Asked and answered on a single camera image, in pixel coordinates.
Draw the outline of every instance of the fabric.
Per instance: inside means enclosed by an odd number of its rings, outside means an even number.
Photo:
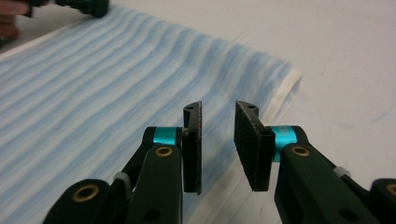
[[[271,120],[299,77],[267,53],[117,6],[3,56],[0,223],[41,223],[72,184],[111,183],[148,126],[182,126],[183,107],[202,101],[204,193],[186,195],[188,223],[217,181],[235,181],[224,174],[240,169],[235,101]]]

